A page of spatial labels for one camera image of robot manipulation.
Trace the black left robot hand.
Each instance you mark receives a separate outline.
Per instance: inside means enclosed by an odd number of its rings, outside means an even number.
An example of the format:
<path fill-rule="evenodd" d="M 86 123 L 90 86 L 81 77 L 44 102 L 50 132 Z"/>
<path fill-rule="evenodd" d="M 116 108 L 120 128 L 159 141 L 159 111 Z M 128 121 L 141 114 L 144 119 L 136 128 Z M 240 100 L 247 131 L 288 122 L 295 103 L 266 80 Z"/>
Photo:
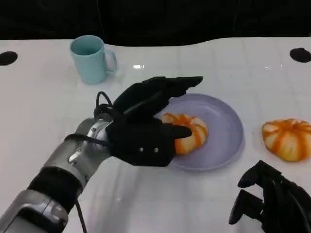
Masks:
<path fill-rule="evenodd" d="M 127 88 L 113 103 L 119 117 L 106 128 L 110 141 L 122 138 L 180 139 L 192 135 L 185 126 L 163 123 L 155 117 L 171 98 L 181 97 L 189 88 L 203 80 L 202 76 L 166 78 L 153 77 Z"/>

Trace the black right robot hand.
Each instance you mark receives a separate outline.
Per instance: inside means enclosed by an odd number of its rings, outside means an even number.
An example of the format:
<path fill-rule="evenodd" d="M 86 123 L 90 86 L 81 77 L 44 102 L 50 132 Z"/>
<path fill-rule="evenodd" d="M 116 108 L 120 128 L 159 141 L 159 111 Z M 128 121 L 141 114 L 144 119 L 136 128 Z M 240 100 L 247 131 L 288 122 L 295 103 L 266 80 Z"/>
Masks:
<path fill-rule="evenodd" d="M 261 223 L 265 233 L 309 233 L 311 197 L 280 171 L 258 161 L 238 182 L 241 188 L 231 209 L 229 224 L 243 215 Z"/>

